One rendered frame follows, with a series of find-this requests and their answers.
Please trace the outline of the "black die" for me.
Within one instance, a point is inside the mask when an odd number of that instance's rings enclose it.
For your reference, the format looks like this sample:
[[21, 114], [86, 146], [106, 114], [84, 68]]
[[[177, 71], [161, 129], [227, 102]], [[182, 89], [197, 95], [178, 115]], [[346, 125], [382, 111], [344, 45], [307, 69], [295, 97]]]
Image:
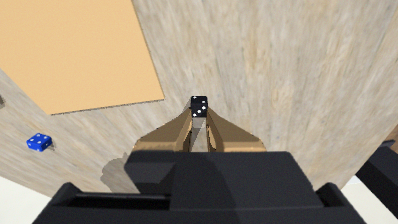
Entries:
[[207, 96], [192, 96], [190, 107], [192, 117], [207, 117]]

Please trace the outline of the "blue die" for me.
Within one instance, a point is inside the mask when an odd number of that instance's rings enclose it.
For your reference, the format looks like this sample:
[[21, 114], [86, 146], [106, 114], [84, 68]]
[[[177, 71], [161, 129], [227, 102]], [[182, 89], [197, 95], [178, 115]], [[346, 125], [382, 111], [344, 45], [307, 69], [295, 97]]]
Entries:
[[44, 151], [48, 146], [52, 144], [52, 140], [50, 136], [37, 133], [29, 140], [27, 140], [27, 145], [30, 149], [37, 150], [37, 151]]

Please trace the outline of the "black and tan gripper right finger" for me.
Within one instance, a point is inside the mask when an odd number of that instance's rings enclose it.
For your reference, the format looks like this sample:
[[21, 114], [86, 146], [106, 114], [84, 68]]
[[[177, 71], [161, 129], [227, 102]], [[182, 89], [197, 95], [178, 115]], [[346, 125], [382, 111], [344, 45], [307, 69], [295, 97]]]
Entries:
[[260, 138], [220, 117], [210, 107], [207, 109], [206, 135], [208, 152], [267, 151]]

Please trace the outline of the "tan flat mat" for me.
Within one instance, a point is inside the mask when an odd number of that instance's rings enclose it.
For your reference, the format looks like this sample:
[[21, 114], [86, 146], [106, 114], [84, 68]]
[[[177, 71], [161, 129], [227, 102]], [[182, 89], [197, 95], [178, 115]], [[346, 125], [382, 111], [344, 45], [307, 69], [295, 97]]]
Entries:
[[133, 0], [0, 0], [0, 68], [47, 115], [165, 99]]

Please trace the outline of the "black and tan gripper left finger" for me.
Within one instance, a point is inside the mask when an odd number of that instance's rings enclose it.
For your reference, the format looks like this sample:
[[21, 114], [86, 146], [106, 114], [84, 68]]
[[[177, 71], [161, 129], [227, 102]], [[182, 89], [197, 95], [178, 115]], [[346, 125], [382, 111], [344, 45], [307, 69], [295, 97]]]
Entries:
[[190, 152], [191, 137], [192, 113], [189, 107], [177, 118], [139, 138], [131, 152], [135, 150]]

